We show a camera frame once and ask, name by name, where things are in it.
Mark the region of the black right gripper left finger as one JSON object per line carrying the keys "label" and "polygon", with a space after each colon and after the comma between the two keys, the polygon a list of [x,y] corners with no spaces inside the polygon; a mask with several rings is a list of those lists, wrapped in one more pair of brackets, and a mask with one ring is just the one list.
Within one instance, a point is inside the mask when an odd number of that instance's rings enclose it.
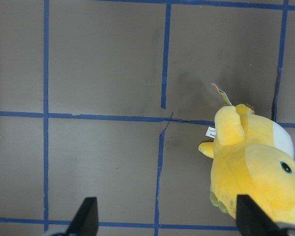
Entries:
{"label": "black right gripper left finger", "polygon": [[96,236],[98,233],[98,205],[96,197],[83,200],[71,224],[67,228],[66,236]]}

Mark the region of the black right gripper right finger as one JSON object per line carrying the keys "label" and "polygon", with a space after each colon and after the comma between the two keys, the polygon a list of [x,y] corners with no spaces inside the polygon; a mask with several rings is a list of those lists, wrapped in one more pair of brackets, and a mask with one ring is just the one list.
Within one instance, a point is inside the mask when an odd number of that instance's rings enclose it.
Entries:
{"label": "black right gripper right finger", "polygon": [[236,226],[242,236],[277,236],[279,227],[249,195],[237,195]]}

